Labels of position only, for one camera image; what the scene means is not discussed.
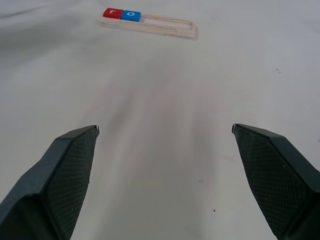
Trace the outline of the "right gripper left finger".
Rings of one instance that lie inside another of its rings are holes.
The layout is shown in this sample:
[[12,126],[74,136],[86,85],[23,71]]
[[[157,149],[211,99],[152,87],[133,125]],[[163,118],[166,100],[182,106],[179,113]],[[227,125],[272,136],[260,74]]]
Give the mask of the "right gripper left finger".
[[57,137],[0,203],[0,240],[70,240],[85,200],[98,125]]

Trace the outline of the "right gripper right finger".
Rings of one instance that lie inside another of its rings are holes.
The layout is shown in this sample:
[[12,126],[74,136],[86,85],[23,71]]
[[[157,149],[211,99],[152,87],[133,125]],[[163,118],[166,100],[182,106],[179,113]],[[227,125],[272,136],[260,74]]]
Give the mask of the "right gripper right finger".
[[284,136],[232,126],[251,192],[277,240],[320,240],[320,171]]

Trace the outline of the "red tile letter r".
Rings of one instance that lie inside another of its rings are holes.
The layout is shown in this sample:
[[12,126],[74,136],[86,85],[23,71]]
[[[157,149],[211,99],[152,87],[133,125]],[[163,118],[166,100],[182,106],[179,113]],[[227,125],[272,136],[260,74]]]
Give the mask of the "red tile letter r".
[[123,12],[124,12],[123,9],[107,8],[103,13],[103,17],[112,18],[112,19],[121,19]]

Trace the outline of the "blue tile letter o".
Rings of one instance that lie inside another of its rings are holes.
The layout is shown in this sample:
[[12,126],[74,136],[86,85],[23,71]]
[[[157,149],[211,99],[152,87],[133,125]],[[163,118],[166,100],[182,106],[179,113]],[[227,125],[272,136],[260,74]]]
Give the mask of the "blue tile letter o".
[[141,19],[141,12],[124,10],[120,17],[121,20],[139,22]]

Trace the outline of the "wooden letter tray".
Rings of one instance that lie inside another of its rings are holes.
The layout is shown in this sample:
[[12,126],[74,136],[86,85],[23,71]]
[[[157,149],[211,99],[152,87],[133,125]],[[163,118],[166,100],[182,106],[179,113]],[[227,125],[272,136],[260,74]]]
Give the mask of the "wooden letter tray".
[[100,26],[123,28],[126,30],[187,39],[196,39],[198,37],[197,27],[192,21],[158,15],[142,14],[140,21],[100,17],[97,23]]

